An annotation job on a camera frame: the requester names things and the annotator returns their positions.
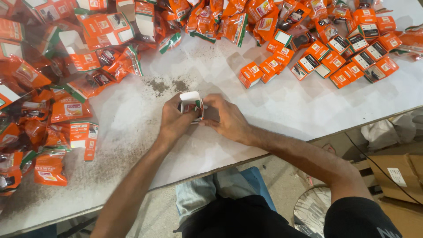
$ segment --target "right hand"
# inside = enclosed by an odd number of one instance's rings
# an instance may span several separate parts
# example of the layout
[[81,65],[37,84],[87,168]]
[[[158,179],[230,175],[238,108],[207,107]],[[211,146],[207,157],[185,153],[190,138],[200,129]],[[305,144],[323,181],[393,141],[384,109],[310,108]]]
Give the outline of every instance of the right hand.
[[209,126],[230,140],[252,145],[254,127],[247,122],[235,104],[226,101],[220,94],[207,95],[203,103],[219,110],[220,122],[203,119],[199,121],[199,125]]

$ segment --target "floor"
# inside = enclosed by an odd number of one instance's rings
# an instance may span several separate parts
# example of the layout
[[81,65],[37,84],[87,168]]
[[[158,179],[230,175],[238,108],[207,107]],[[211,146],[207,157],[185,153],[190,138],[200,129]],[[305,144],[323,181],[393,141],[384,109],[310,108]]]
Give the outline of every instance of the floor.
[[[360,129],[350,130],[347,132],[355,144],[365,149],[367,141],[361,135]],[[351,142],[344,133],[330,136],[328,138],[312,142],[312,144],[323,147],[330,144],[335,149],[336,154],[346,160],[354,160],[359,157],[359,152],[353,147]],[[294,206],[298,198],[312,188],[306,175],[299,171],[296,167],[285,162],[284,160],[270,155],[265,158],[246,163],[238,166],[238,170],[256,166],[259,168],[263,180],[269,190],[270,196],[280,215],[286,218],[292,225]],[[316,179],[312,179],[314,185],[322,183]],[[175,186],[162,188],[146,195],[141,209],[138,213],[137,220],[128,233],[128,238],[179,238],[180,233],[173,233],[177,229],[178,213],[176,211]],[[85,221],[86,219],[96,216],[98,212],[63,221],[57,224],[58,233],[66,231],[72,226]],[[73,238],[87,238],[89,235],[77,233]]]

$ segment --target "white table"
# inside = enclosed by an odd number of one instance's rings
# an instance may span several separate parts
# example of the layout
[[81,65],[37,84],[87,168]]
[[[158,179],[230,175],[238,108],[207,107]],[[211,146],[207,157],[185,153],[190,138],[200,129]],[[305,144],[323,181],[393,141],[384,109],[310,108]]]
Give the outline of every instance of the white table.
[[[423,23],[416,0],[386,1],[398,30]],[[289,68],[302,54],[296,53]],[[423,62],[393,57],[400,69],[375,84],[360,78],[342,89],[313,73],[298,81],[285,69],[267,85],[250,89],[237,79],[239,69],[270,56],[246,34],[242,48],[222,39],[215,45],[183,34],[181,45],[160,55],[143,53],[144,77],[128,77],[90,99],[100,123],[94,162],[81,150],[66,157],[67,187],[23,179],[0,215],[0,235],[51,224],[99,209],[119,181],[155,140],[162,105],[177,91],[201,96],[222,93],[254,125],[305,141],[423,105]],[[266,154],[225,139],[207,127],[191,126],[158,171],[151,189]]]

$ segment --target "person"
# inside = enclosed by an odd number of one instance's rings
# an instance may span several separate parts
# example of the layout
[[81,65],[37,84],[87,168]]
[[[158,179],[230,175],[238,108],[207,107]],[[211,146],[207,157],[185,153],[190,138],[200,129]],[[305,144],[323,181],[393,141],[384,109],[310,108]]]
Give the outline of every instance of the person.
[[[203,102],[219,111],[220,122],[204,119],[199,125],[209,126],[230,140],[262,148],[329,186],[332,204],[325,217],[326,238],[402,237],[349,162],[301,140],[250,125],[238,107],[220,94],[208,95]],[[112,193],[91,237],[125,237],[131,229],[160,164],[197,117],[195,111],[182,114],[177,109],[179,103],[177,94],[163,106],[157,140]],[[308,237],[289,226],[238,175],[234,168],[177,185],[181,217],[176,231],[184,238]]]

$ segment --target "cable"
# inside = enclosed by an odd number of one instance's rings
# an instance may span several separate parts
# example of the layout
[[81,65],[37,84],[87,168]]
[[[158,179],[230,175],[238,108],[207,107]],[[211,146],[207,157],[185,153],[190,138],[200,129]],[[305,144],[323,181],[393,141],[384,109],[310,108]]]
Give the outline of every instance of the cable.
[[389,177],[380,167],[379,167],[379,165],[377,165],[377,163],[375,163],[372,159],[370,159],[365,153],[363,153],[363,151],[361,151],[359,148],[358,148],[358,146],[354,143],[354,142],[352,142],[352,140],[351,140],[351,138],[349,137],[349,135],[346,133],[346,132],[344,132],[345,133],[345,135],[348,137],[348,139],[349,139],[349,141],[351,141],[351,143],[355,146],[355,148],[357,148],[357,150],[359,150],[368,160],[370,160],[372,163],[374,163],[374,165],[376,165],[376,167],[378,168],[378,169],[380,169],[380,171],[382,171],[382,173],[389,179],[389,180],[391,180],[395,185],[397,185],[397,187],[399,188],[399,189],[401,189],[401,191],[403,191],[407,196],[409,196],[411,199],[413,199],[416,203],[418,203],[418,204],[420,204],[420,205],[423,205],[421,202],[419,202],[419,201],[417,201],[414,197],[412,197],[412,196],[410,196],[410,194],[408,194],[400,185],[398,185],[394,180],[392,180],[391,179],[391,177]]

